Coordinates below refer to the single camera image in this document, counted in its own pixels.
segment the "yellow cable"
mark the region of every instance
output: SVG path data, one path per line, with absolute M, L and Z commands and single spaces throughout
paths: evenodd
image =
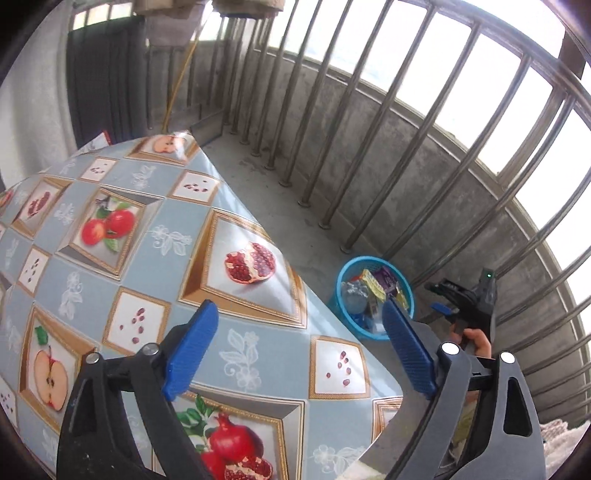
M 162 133 L 163 134 L 168 133 L 168 122 L 170 121 L 170 114 L 173 111 L 174 100 L 176 99 L 176 97 L 178 95 L 178 89 L 181 86 L 181 81 L 183 80 L 184 73 L 187 70 L 187 67 L 189 66 L 189 64 L 191 63 L 191 56 L 193 55 L 193 52 L 195 52 L 195 48 L 197 48 L 197 43 L 199 43 L 199 37 L 201 35 L 201 32 L 203 31 L 203 27 L 205 27 L 206 23 L 208 22 L 208 20 L 210 18 L 211 18 L 211 13 L 207 16 L 207 19 L 205 20 L 205 22 L 201 24 L 199 30 L 197 30 L 197 32 L 195 34 L 195 40 L 193 40 L 193 45 L 191 45 L 191 47 L 187 50 L 187 54 L 185 56 L 184 63 L 183 63 L 183 68 L 181 69 L 180 73 L 178 74 L 177 81 L 174 84 L 173 94 L 170 96 L 170 100 L 168 101 L 168 106 L 166 107 L 166 115 L 164 115 L 164 120 L 162 122 Z

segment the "metal railing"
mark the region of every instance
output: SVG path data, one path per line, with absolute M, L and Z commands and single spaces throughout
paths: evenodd
M 450 173 L 450 175 L 444 181 L 444 183 L 438 189 L 438 191 L 433 193 L 432 197 L 427 201 L 426 205 L 422 208 L 420 213 L 410 222 L 408 226 L 405 227 L 403 233 L 398 238 L 396 238 L 394 242 L 391 244 L 391 246 L 383 253 L 384 258 L 391 258 L 409 240 L 413 238 L 413 236 L 417 233 L 421 226 L 437 210 L 441 202 L 449 195 L 449 193 L 457 185 L 457 181 L 463 172 L 465 172 L 469 168 L 476 167 L 480 168 L 483 172 L 488 171 L 488 169 L 482 167 L 482 165 L 479 163 L 478 155 L 482 151 L 482 148 L 486 144 L 487 140 L 494 132 L 496 126 L 499 124 L 509 104 L 513 100 L 515 93 L 519 88 L 521 82 L 523 81 L 527 71 L 529 71 L 529 69 L 534 69 L 553 87 L 552 93 L 550 94 L 546 102 L 546 105 L 544 106 L 543 110 L 538 116 L 535 124 L 531 128 L 528 135 L 524 138 L 522 144 L 516 150 L 515 154 L 511 157 L 508 164 L 497 176 L 493 176 L 487 173 L 488 178 L 486 181 L 490 184 L 493 184 L 493 190 L 497 192 L 497 194 L 495 195 L 496 200 L 494 204 L 485 212 L 485 214 L 477 222 L 469 226 L 464 232 L 462 232 L 459 235 L 459 238 L 453 244 L 452 247 L 450 247 L 438 259 L 436 259 L 435 262 L 433 262 L 431 265 L 429 265 L 421 273 L 419 273 L 412 279 L 411 283 L 413 287 L 417 287 L 423 282 L 427 281 L 433 275 L 437 274 L 437 272 L 439 272 L 448 262 L 450 262 L 454 257 L 456 257 L 460 252 L 462 252 L 466 248 L 466 246 L 469 245 L 488 225 L 490 225 L 491 221 L 493 221 L 501 212 L 506 211 L 508 209 L 513 209 L 511 211 L 514 212 L 515 208 L 519 209 L 519 204 L 515 200 L 515 195 L 519 192 L 520 188 L 525 184 L 525 182 L 531 177 L 532 173 L 541 163 L 544 156 L 548 153 L 550 147 L 552 146 L 558 134 L 560 133 L 570 113 L 575 111 L 586 123 L 586 125 L 589 128 L 591 128 L 591 96 L 581 86 L 578 78 L 559 59 L 556 59 L 553 56 L 551 56 L 547 51 L 541 48 L 533 40 L 531 40 L 526 35 L 518 31 L 516 28 L 500 20 L 499 18 L 494 17 L 493 15 L 488 14 L 487 12 L 472 5 L 466 4 L 460 0 L 402 1 L 425 8 L 427 10 L 426 15 L 415 35 L 415 39 L 412 42 L 406 54 L 406 57 L 404 58 L 398 70 L 398 73 L 392 81 L 390 89 L 383 97 L 379 109 L 377 113 L 374 115 L 373 120 L 371 120 L 371 123 L 369 124 L 369 127 L 365 132 L 365 136 L 363 137 L 363 140 L 357 152 L 353 156 L 352 161 L 349 163 L 349 167 L 346 170 L 342 181 L 336 189 L 336 194 L 333 196 L 332 199 L 329 199 L 330 205 L 326 209 L 324 215 L 322 216 L 322 220 L 319 223 L 319 225 L 322 228 L 330 227 L 331 219 L 338 210 L 339 205 L 343 200 L 343 197 L 345 196 L 355 173 L 363 164 L 363 161 L 369 151 L 370 146 L 375 141 L 376 135 L 384 123 L 387 113 L 391 110 L 393 104 L 395 103 L 396 95 L 402 84 L 402 81 L 405 78 L 405 75 L 408 72 L 409 65 L 413 62 L 415 53 L 417 52 L 417 49 L 424 38 L 425 32 L 427 31 L 435 14 L 439 13 L 449 18 L 452 18 L 458 22 L 461 22 L 469 26 L 471 32 L 464 45 L 462 52 L 456 60 L 454 68 L 452 69 L 451 73 L 449 74 L 449 77 L 447 78 L 445 84 L 439 92 L 439 95 L 432 104 L 427 115 L 419 122 L 416 133 L 407 145 L 400 159 L 395 163 L 394 168 L 390 172 L 384 185 L 381 187 L 381 190 L 377 193 L 377 195 L 371 202 L 370 206 L 367 208 L 366 212 L 362 215 L 361 220 L 354 227 L 353 231 L 343 244 L 343 251 L 349 252 L 351 247 L 354 246 L 354 244 L 357 242 L 360 236 L 363 235 L 370 221 L 376 215 L 378 209 L 384 204 L 386 198 L 391 194 L 392 190 L 395 189 L 398 183 L 400 182 L 402 174 L 409 166 L 409 164 L 411 164 L 411 162 L 413 161 L 418 149 L 421 147 L 427 136 L 432 133 L 435 120 L 438 114 L 440 113 L 441 109 L 443 108 L 459 74 L 462 72 L 462 69 L 474 45 L 476 44 L 478 38 L 481 35 L 485 35 L 493 39 L 498 44 L 507 48 L 510 52 L 518 56 L 521 59 L 519 68 L 515 72 L 514 78 L 511 84 L 509 85 L 509 88 L 507 89 L 507 92 L 505 93 L 504 97 L 500 101 L 497 109 L 492 114 L 488 123 L 486 123 L 477 139 L 474 141 L 472 146 L 469 149 L 467 149 L 467 151 L 464 150 L 464 152 L 462 152 L 462 154 L 459 155 L 459 163 L 457 167 L 455 167 L 455 169 Z M 287 38 L 290 34 L 294 14 L 296 12 L 296 9 L 298 8 L 299 2 L 300 0 L 295 1 L 294 8 L 291 11 L 280 45 L 277 49 L 275 49 L 275 60 L 266 87 L 263 85 L 259 85 L 258 82 L 261 78 L 261 59 L 267 54 L 268 50 L 271 26 L 267 28 L 266 32 L 261 34 L 261 56 L 259 57 L 258 65 L 256 67 L 253 85 L 254 96 L 256 97 L 257 95 L 259 95 L 259 92 L 265 91 L 265 97 L 262 103 L 260 116 L 258 117 L 258 128 L 256 131 L 256 137 L 252 148 L 252 155 L 256 157 L 261 155 L 261 145 L 265 134 L 267 117 L 277 87 L 278 72 L 280 70 L 281 63 L 284 61 L 285 58 L 285 45 Z M 279 116 L 275 124 L 274 132 L 269 132 L 270 138 L 272 138 L 272 140 L 270 142 L 271 146 L 266 168 L 271 170 L 275 168 L 275 160 L 278 155 L 278 146 L 280 143 L 281 134 L 285 127 L 287 112 L 294 96 L 294 91 L 296 89 L 302 65 L 305 61 L 304 53 L 307 48 L 308 41 L 310 39 L 310 34 L 316 22 L 322 3 L 323 0 L 317 0 L 316 8 L 311 16 L 309 25 L 307 27 L 307 31 L 300 44 L 299 52 L 294 58 L 294 65 L 291 71 L 291 76 L 287 83 L 287 89 L 282 99 L 281 110 L 279 112 Z M 300 119 L 300 124 L 295 135 L 295 140 L 291 145 L 291 151 L 287 158 L 287 166 L 281 175 L 280 183 L 283 186 L 289 186 L 291 184 L 290 178 L 294 171 L 294 168 L 297 166 L 298 153 L 300 151 L 304 139 L 304 134 L 306 133 L 306 129 L 308 128 L 312 110 L 314 109 L 317 103 L 320 88 L 325 78 L 327 77 L 327 74 L 329 74 L 330 60 L 333 53 L 333 49 L 339 36 L 340 29 L 342 28 L 347 17 L 351 3 L 352 0 L 346 0 L 345 7 L 339 19 L 339 22 L 337 23 L 332 39 L 330 40 L 330 44 L 327 48 L 326 54 L 324 55 L 324 59 L 317 68 L 318 74 L 316 76 L 315 83 L 312 87 L 311 93 L 308 96 L 306 107 L 304 108 L 304 113 Z M 363 52 L 359 57 L 356 67 L 352 74 L 347 75 L 346 89 L 344 93 L 341 94 L 338 106 L 336 108 L 336 113 L 330 119 L 327 135 L 323 141 L 320 152 L 318 153 L 318 156 L 315 162 L 313 163 L 311 174 L 307 179 L 303 195 L 299 201 L 299 204 L 302 206 L 310 206 L 310 199 L 312 197 L 315 187 L 317 186 L 317 182 L 326 162 L 328 153 L 333 145 L 335 136 L 339 131 L 343 118 L 345 117 L 345 113 L 350 105 L 352 94 L 360 87 L 361 74 L 365 66 L 365 62 L 369 57 L 376 36 L 379 32 L 379 29 L 382 26 L 384 18 L 386 17 L 392 3 L 393 0 L 384 0 L 384 7 L 376 20 L 374 28 L 371 34 L 369 35 L 365 48 L 363 49 Z M 240 52 L 240 46 L 241 42 L 246 40 L 243 39 L 245 21 L 241 20 L 240 23 L 241 24 L 239 27 L 238 36 L 235 40 L 238 44 L 235 50 L 236 53 L 233 57 L 232 64 L 230 65 L 229 62 L 227 65 L 228 69 L 231 68 L 229 88 L 228 92 L 226 92 L 225 112 L 227 118 L 229 118 L 232 104 L 233 84 L 235 83 L 236 77 L 238 75 L 237 70 L 239 64 L 238 57 Z M 253 32 L 250 39 L 248 39 L 250 41 L 249 51 L 247 52 L 242 65 L 242 73 L 239 82 L 238 95 L 236 96 L 236 99 L 233 102 L 234 117 L 231 133 L 238 132 L 240 118 L 239 115 L 242 108 L 244 96 L 244 81 L 246 77 L 245 72 L 248 71 L 249 64 L 252 62 L 254 38 L 255 34 Z M 255 104 L 255 99 L 251 99 L 247 107 L 246 125 L 245 129 L 242 131 L 243 143 L 247 143 L 249 140 L 249 129 L 251 122 L 254 120 Z M 567 200 L 564 206 L 562 206 L 562 208 L 542 228 L 540 228 L 537 231 L 532 231 L 532 234 L 529 235 L 528 241 L 525 243 L 525 245 L 516 248 L 515 251 L 511 253 L 509 258 L 505 260 L 502 263 L 502 265 L 499 266 L 498 274 L 500 277 L 510 272 L 513 268 L 519 265 L 521 261 L 523 261 L 528 255 L 532 254 L 534 251 L 537 251 L 539 253 L 543 249 L 548 250 L 548 247 L 545 244 L 545 240 L 547 239 L 549 234 L 551 234 L 552 231 L 560 224 L 564 217 L 571 211 L 571 209 L 579 200 L 579 198 L 586 190 L 590 182 L 591 168 L 584 176 L 584 178 L 581 180 L 577 189 L 573 192 L 573 194 L 570 196 L 570 198 Z M 525 375 L 531 375 L 543 368 L 546 368 L 552 363 L 557 362 L 562 358 L 565 358 L 567 355 L 570 355 L 572 352 L 576 351 L 580 351 L 580 354 L 582 355 L 584 363 L 583 368 L 578 369 L 575 372 L 567 372 L 564 377 L 572 379 L 576 378 L 581 374 L 588 373 L 591 363 L 588 361 L 589 355 L 587 352 L 587 342 L 591 338 L 589 335 L 582 334 L 582 326 L 580 323 L 579 314 L 589 304 L 591 304 L 591 297 L 581 302 L 578 306 L 575 305 L 572 297 L 569 296 L 570 292 L 566 287 L 566 281 L 568 277 L 572 275 L 583 264 L 583 262 L 587 260 L 589 256 L 591 256 L 591 247 L 585 250 L 584 253 L 582 253 L 577 259 L 575 259 L 571 263 L 571 265 L 561 270 L 560 267 L 557 265 L 556 261 L 553 260 L 553 256 L 548 250 L 546 258 L 550 258 L 554 261 L 553 265 L 551 265 L 551 268 L 547 266 L 551 276 L 551 280 L 547 284 L 540 287 L 537 291 L 532 293 L 532 295 L 530 295 L 523 301 L 519 302 L 517 305 L 511 307 L 509 310 L 505 312 L 502 312 L 499 316 L 499 325 L 510 320 L 517 321 L 515 318 L 518 315 L 520 315 L 521 313 L 529 309 L 532 305 L 536 304 L 541 299 L 549 295 L 552 291 L 556 291 L 557 289 L 559 290 L 559 293 L 563 298 L 563 302 L 567 307 L 567 312 L 564 315 L 561 315 L 559 318 L 548 322 L 543 328 L 541 328 L 537 332 L 529 334 L 524 340 L 521 340 L 512 345 L 511 348 L 513 350 L 521 351 L 527 348 L 528 346 L 532 345 L 533 343 L 536 343 L 539 340 L 546 338 L 548 335 L 556 332 L 563 325 L 567 325 L 569 323 L 574 324 L 575 332 L 578 332 L 577 335 L 579 338 L 576 340 L 574 344 L 568 346 L 560 352 L 555 352 L 552 356 L 543 360 L 542 362 L 539 362 L 535 365 L 532 365 L 524 369 Z M 554 388 L 560 387 L 565 382 L 566 381 L 562 380 L 554 382 L 554 384 L 548 385 L 544 388 L 539 388 L 537 391 L 533 391 L 532 394 L 534 396 L 541 395 L 542 393 L 546 393 Z M 543 409 L 548 410 L 549 408 L 554 408 L 557 405 L 563 404 L 569 400 L 572 400 L 573 398 L 576 398 L 577 395 L 588 393 L 590 389 L 591 380 L 587 380 L 585 382 L 585 385 L 579 388 L 576 391 L 576 393 L 568 395 L 566 398 L 561 399 L 559 402 L 555 402 L 555 404 L 545 406 L 543 407 Z M 590 403 L 591 401 L 586 401 L 585 403 L 577 404 L 576 407 L 569 413 L 572 413 L 573 411 L 576 411 L 579 408 L 587 407 Z

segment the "white flower pattern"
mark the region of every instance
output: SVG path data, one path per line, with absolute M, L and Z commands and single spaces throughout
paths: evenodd
M 80 283 L 80 274 L 71 272 L 66 280 L 66 291 L 61 294 L 61 303 L 58 312 L 60 316 L 72 321 L 76 313 L 75 303 L 82 303 L 82 283 Z
M 262 383 L 259 371 L 252 366 L 258 360 L 258 351 L 256 349 L 258 341 L 259 337 L 254 332 L 246 332 L 243 337 L 236 330 L 230 329 L 228 343 L 236 351 L 219 352 L 226 362 L 223 368 L 224 373 L 229 377 L 235 377 L 238 387 L 245 392 L 255 391 Z
M 6 254 L 4 255 L 4 269 L 8 270 L 10 268 L 10 263 L 12 263 L 12 257 L 14 257 L 15 252 L 18 248 L 18 242 L 16 238 L 12 239 L 11 247 L 6 250 Z
M 365 447 L 341 448 L 338 452 L 334 448 L 327 445 L 320 445 L 312 453 L 314 463 L 322 465 L 322 473 L 335 473 L 337 476 L 342 475 L 345 470 L 359 459 L 365 451 Z
M 12 318 L 7 319 L 1 324 L 0 332 L 8 343 L 8 349 L 16 354 L 21 353 L 22 335 L 17 328 L 12 324 Z
M 55 437 L 50 437 L 46 430 L 43 429 L 43 441 L 41 444 L 45 449 L 47 460 L 49 460 L 52 465 L 55 465 L 57 460 L 57 439 Z
M 72 159 L 68 163 L 64 163 L 60 170 L 60 175 L 68 175 L 68 171 L 76 165 L 76 160 Z
M 148 232 L 156 239 L 152 244 L 153 247 L 159 248 L 163 257 L 166 256 L 171 248 L 177 255 L 187 255 L 185 246 L 193 240 L 190 236 L 183 235 L 180 232 L 169 233 L 168 228 L 164 225 L 158 225 L 154 227 L 154 230 L 148 230 Z
M 136 190 L 143 190 L 148 186 L 148 179 L 152 176 L 154 170 L 156 170 L 156 167 L 154 166 L 149 167 L 147 165 L 142 165 L 139 168 L 139 172 L 132 173 L 134 179 L 131 180 L 131 184 Z
M 74 204 L 68 203 L 66 205 L 62 203 L 53 216 L 61 220 L 64 225 L 70 225 L 74 221 Z

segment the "metal bolt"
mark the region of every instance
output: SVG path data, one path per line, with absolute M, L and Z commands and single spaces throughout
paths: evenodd
M 448 355 L 457 355 L 460 353 L 460 347 L 458 347 L 455 343 L 445 342 L 441 349 L 447 353 Z
M 90 353 L 87 357 L 86 357 L 86 363 L 87 364 L 95 364 L 100 360 L 100 355 L 96 352 L 92 352 Z
M 501 352 L 501 360 L 506 364 L 513 364 L 515 363 L 515 355 L 509 352 Z
M 157 343 L 146 343 L 142 347 L 142 353 L 144 355 L 156 355 L 160 348 L 158 347 Z

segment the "hand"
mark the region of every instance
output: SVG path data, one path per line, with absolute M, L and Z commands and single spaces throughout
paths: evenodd
M 462 337 L 454 332 L 455 324 L 451 325 L 450 327 L 450 338 L 452 342 L 460 345 L 462 341 Z M 483 358 L 492 358 L 492 346 L 491 343 L 486 338 L 485 333 L 480 330 L 479 328 L 465 328 L 464 329 L 464 336 L 472 340 L 474 345 L 476 346 L 476 351 L 474 355 L 481 356 Z

